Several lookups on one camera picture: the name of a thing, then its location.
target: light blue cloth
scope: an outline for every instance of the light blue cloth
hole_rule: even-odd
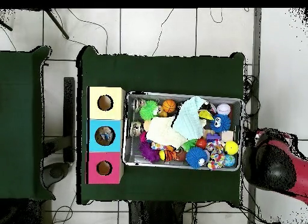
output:
[[[198,110],[207,100],[194,96],[184,102],[172,128],[188,140],[199,139],[203,135],[203,127],[199,119]]]

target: green toy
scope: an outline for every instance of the green toy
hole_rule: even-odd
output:
[[[192,147],[195,147],[197,139],[188,140],[186,143],[182,144],[182,148],[185,152],[188,152]]]
[[[140,116],[143,120],[152,120],[157,116],[157,113],[158,104],[153,100],[146,101],[146,104],[140,109]]]

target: circular hole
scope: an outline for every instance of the circular hole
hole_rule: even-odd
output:
[[[99,145],[107,146],[113,143],[116,134],[109,126],[101,126],[95,132],[95,140]]]
[[[101,161],[100,163],[97,164],[96,166],[96,171],[100,175],[110,175],[112,171],[112,165],[108,161]]]
[[[109,111],[113,107],[113,100],[110,96],[100,96],[97,100],[97,107],[102,111]]]

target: blue box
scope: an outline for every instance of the blue box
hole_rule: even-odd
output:
[[[98,128],[107,126],[114,131],[115,137],[110,145],[100,145],[95,139]],[[121,152],[122,149],[122,120],[92,120],[90,119],[90,152]]]

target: wooden cube box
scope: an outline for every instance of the wooden cube box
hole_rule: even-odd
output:
[[[119,184],[123,170],[120,152],[89,152],[89,184]]]
[[[90,119],[122,120],[125,91],[120,87],[89,87]]]
[[[109,145],[101,145],[99,128],[107,127],[112,131],[112,140]],[[122,120],[90,120],[89,152],[121,152],[123,136]]]

